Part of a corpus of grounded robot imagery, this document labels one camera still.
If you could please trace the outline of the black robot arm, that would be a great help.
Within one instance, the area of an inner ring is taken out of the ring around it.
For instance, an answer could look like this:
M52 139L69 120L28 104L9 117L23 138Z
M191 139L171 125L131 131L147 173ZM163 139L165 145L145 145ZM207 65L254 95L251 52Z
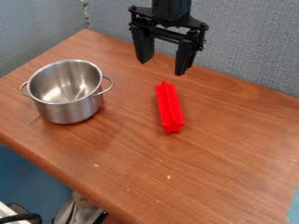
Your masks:
M128 8L129 31L135 55L141 64L155 56L155 40L177 45L175 74L184 75L192 66L196 52L205 48L209 26L191 15L192 0L152 0L151 7Z

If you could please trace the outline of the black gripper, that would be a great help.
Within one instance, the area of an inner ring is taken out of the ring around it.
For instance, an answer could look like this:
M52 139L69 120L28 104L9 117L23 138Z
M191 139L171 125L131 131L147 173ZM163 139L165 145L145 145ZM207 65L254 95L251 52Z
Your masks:
M155 39L179 45L175 58L175 74L184 75L192 66L195 55L205 44L208 25L195 19L185 6L153 6L128 8L131 12L129 31L135 54L144 64L155 56Z

